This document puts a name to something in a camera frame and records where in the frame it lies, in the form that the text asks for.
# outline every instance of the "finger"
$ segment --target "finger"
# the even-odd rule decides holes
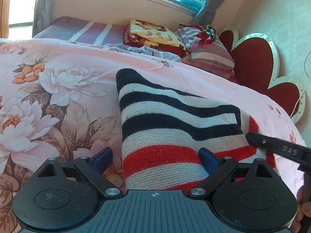
[[[306,203],[302,206],[302,212],[303,212],[304,215],[306,215],[307,217],[311,217],[311,202],[306,202]]]
[[[290,226],[291,231],[293,233],[298,233],[301,228],[301,224],[293,220],[292,225]]]
[[[301,204],[299,203],[297,213],[295,216],[295,221],[300,222],[302,220],[302,218],[304,218],[304,213],[302,212]]]
[[[299,188],[299,190],[297,192],[297,201],[302,202],[303,198],[304,198],[304,186]]]

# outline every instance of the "white heart border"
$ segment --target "white heart border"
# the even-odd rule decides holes
[[[275,44],[273,43],[273,41],[266,35],[263,33],[252,33],[252,34],[248,34],[245,37],[239,39],[238,36],[238,31],[233,28],[233,27],[227,27],[225,29],[223,29],[220,33],[219,36],[224,32],[224,31],[231,31],[233,33],[233,44],[232,44],[232,49],[236,48],[239,44],[241,44],[243,41],[252,38],[252,37],[260,37],[263,38],[264,40],[266,40],[271,48],[272,54],[273,54],[273,70],[272,70],[272,75],[271,75],[271,79],[270,79],[270,83],[268,86],[268,89],[270,89],[271,87],[274,87],[278,84],[281,84],[283,82],[290,82],[293,83],[299,90],[299,96],[301,98],[300,103],[299,103],[299,107],[298,107],[298,111],[296,112],[295,115],[293,115],[293,117],[291,118],[291,120],[293,121],[293,123],[297,123],[305,110],[306,107],[306,100],[305,100],[305,96],[302,95],[303,91],[304,91],[304,87],[302,85],[302,83],[295,77],[291,77],[291,76],[282,76],[279,77],[279,70],[280,70],[280,59],[279,59],[279,53],[277,51],[277,48],[275,46]]]

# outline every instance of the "yellow printed blanket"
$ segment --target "yellow printed blanket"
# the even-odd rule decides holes
[[[184,57],[187,54],[182,40],[167,27],[143,20],[130,21],[129,35],[133,42],[150,46],[154,49],[169,51]]]

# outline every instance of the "red heart decoration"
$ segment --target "red heart decoration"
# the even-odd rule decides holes
[[[298,122],[305,109],[303,86],[290,76],[278,78],[280,62],[273,41],[262,33],[252,33],[239,40],[233,28],[223,30],[219,39],[235,62],[235,78],[240,85],[269,96],[288,115],[301,97],[291,118],[294,123]]]

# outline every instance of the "pink striped cloth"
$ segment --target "pink striped cloth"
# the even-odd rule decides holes
[[[71,42],[102,46],[122,43],[125,26],[61,17],[34,38],[57,38]]]
[[[200,32],[201,29],[195,25],[179,25],[178,33],[191,51],[183,62],[226,79],[234,76],[234,61],[219,38],[216,37],[211,44],[199,45],[200,39],[196,35]]]

